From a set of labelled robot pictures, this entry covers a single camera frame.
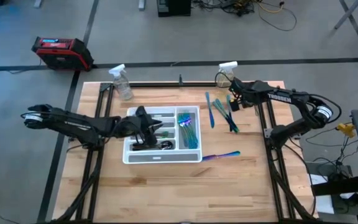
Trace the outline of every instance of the utensil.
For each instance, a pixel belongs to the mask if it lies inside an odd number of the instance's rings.
[[[233,120],[233,118],[231,117],[230,95],[226,96],[226,103],[227,103],[227,111],[229,112],[229,117],[231,118],[231,120]]]
[[[211,159],[219,159],[219,158],[229,157],[229,156],[240,156],[240,154],[241,154],[240,151],[234,151],[234,152],[230,152],[230,153],[226,153],[226,154],[221,154],[221,155],[204,156],[204,157],[203,157],[203,161],[208,161],[208,160],[211,160]]]
[[[233,131],[235,133],[238,133],[239,132],[238,127],[236,126],[234,121],[229,117],[229,115],[226,114],[224,107],[223,107],[222,103],[219,101],[219,99],[216,99],[214,102],[212,102],[212,105],[214,105],[216,107],[216,109],[218,109],[220,114],[224,117],[224,119],[227,121],[227,123],[231,126]]]
[[[132,151],[143,151],[143,150],[169,150],[173,149],[173,143],[171,141],[162,141],[154,146],[136,146],[133,145]]]
[[[209,93],[205,92],[205,96],[206,96],[206,102],[208,104],[208,109],[209,109],[209,122],[211,123],[211,128],[214,128],[215,127],[215,121],[214,121],[214,116],[212,114],[211,102],[209,102]]]
[[[197,135],[191,123],[191,116],[188,113],[178,114],[178,123],[183,138],[183,144],[189,149],[196,149],[198,147]]]

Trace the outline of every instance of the spray bottle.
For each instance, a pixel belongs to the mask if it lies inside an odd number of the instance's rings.
[[[233,68],[238,66],[237,62],[227,62],[219,64],[219,73],[216,77],[216,85],[218,87],[228,87],[234,78]]]
[[[126,73],[124,68],[125,65],[121,64],[110,69],[109,73],[114,75],[113,84],[118,92],[120,99],[129,100],[134,96],[134,94],[132,93],[131,87],[129,86],[128,79],[123,74]]]
[[[219,64],[219,72],[216,74],[215,82],[219,87],[219,98],[226,99],[231,81],[234,79],[233,68],[237,67],[237,62],[227,62]]]

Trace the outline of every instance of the iridescent knife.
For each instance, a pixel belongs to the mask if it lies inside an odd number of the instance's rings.
[[[209,121],[211,122],[211,128],[214,128],[215,127],[215,121],[214,121],[214,116],[212,114],[211,102],[209,101],[209,93],[205,92],[205,96],[206,96],[206,102],[208,104],[208,109],[209,109]]]

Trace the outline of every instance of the red power station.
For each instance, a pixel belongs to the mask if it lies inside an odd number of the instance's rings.
[[[54,39],[37,37],[31,50],[47,66],[55,70],[90,71],[93,65],[91,53],[78,39]]]

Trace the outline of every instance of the yellow object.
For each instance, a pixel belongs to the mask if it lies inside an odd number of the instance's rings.
[[[342,124],[340,123],[337,127],[338,130],[342,131],[342,133],[344,133],[346,136],[348,136],[349,138],[353,138],[354,137],[354,125],[353,124]]]

